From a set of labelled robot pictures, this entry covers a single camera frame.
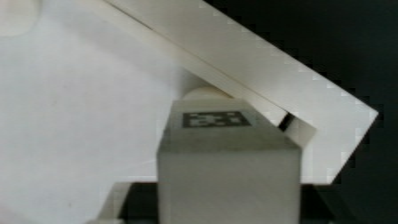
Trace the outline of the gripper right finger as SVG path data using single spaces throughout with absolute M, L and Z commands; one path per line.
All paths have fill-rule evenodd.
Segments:
M 300 224 L 355 224 L 355 216 L 330 185 L 300 188 Z

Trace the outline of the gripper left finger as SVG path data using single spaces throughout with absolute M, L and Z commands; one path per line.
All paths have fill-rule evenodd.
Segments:
M 87 224 L 160 224 L 154 182 L 117 182 L 98 217 Z

